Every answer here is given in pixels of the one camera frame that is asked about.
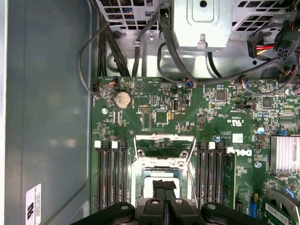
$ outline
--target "blue connector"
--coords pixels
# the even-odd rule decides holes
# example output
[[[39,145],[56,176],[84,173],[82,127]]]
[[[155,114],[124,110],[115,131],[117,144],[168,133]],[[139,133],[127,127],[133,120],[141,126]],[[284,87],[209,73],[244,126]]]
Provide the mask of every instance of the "blue connector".
[[[279,135],[287,136],[287,131],[286,130],[280,130]]]
[[[249,216],[257,218],[257,205],[253,200],[249,202]]]

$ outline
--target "white label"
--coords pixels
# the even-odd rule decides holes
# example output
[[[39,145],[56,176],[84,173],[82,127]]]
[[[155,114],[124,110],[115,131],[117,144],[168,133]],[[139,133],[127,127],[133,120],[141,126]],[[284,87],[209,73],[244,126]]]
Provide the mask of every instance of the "white label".
[[[274,209],[272,206],[268,205],[266,203],[266,210],[270,212],[273,216],[275,216],[277,219],[279,219],[283,224],[289,225],[289,220],[284,215],[282,215],[280,212],[278,212],[276,209]]]
[[[233,153],[237,156],[252,156],[252,150],[239,150],[239,149],[234,149],[233,147],[227,147],[226,149],[226,153]]]
[[[232,134],[232,142],[243,144],[243,136],[243,134]]]
[[[41,191],[38,184],[26,192],[26,223],[25,225],[39,225],[41,223]]]

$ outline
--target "sticker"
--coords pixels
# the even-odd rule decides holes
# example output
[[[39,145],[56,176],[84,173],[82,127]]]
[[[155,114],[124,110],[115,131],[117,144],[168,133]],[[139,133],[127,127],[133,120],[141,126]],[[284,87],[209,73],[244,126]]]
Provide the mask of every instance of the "sticker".
[[[243,134],[232,134],[232,142],[243,144]]]
[[[282,215],[280,212],[278,212],[276,209],[271,207],[266,203],[266,210],[270,212],[273,216],[275,216],[277,219],[279,219],[283,224],[289,225],[289,220],[284,215]]]
[[[26,192],[26,219],[25,225],[39,225],[41,223],[41,191],[38,184]]]

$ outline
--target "red wire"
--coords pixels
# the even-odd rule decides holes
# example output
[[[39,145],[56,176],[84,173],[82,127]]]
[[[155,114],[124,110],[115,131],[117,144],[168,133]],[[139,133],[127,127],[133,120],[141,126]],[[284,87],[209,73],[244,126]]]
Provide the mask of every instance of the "red wire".
[[[265,49],[273,49],[274,45],[270,46],[261,46],[261,47],[256,47],[256,50],[265,50]]]

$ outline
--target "mounting hole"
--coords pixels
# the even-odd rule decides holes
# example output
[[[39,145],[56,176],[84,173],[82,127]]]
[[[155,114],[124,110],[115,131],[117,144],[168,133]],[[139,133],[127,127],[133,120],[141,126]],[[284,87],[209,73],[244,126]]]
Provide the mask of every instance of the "mounting hole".
[[[203,8],[206,7],[207,6],[207,2],[204,1],[204,0],[200,1],[200,6],[203,7]]]

